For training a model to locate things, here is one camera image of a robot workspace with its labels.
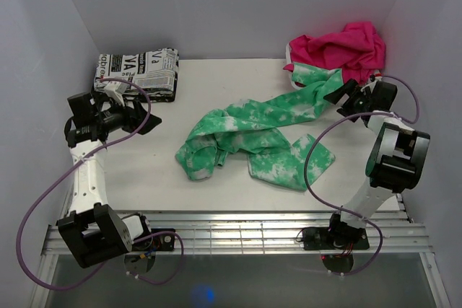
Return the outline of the green white tie-dye trousers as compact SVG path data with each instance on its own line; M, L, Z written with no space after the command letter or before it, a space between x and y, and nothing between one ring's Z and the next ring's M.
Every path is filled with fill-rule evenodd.
M305 88L212 110L193 127L175 154L190 180L210 178L229 155L243 152L252 178L304 191L335 162L335 155L310 134L290 143L280 129L317 120L328 107L323 97L344 84L342 70L296 64L305 72L300 77Z

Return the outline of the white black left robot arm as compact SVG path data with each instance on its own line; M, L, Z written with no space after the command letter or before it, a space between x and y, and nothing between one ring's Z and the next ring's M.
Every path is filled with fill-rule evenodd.
M105 157L110 133L149 133L161 118L149 114L140 101L120 105L116 101L103 109L91 93L68 99L72 116L64 135L74 171L71 205L57 227L61 238L81 268L125 255L134 246L147 249L153 241L152 230L139 213L121 218L110 206L105 184Z

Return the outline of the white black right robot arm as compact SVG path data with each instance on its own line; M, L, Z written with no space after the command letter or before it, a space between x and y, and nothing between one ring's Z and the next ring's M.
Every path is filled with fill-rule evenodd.
M336 212L330 218L326 241L330 246L352 246L365 238L366 219L370 218L391 196L415 188L422 175L430 146L430 135L416 131L389 111L397 95L397 86L376 81L374 87L361 88L355 80L348 81L324 99L336 104L348 98L337 110L340 115L361 119L376 135L365 166L365 181L343 208L353 211Z

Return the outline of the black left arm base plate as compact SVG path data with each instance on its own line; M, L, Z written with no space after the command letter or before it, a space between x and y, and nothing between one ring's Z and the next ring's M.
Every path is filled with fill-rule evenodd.
M175 249L175 229L150 229L137 237L132 245L133 252L169 252ZM150 234L158 234L149 239L141 240Z

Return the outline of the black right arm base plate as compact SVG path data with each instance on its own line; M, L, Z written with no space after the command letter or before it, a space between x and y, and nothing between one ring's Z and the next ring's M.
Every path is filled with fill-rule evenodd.
M307 227L302 230L304 250L369 250L365 229L333 231L329 227Z

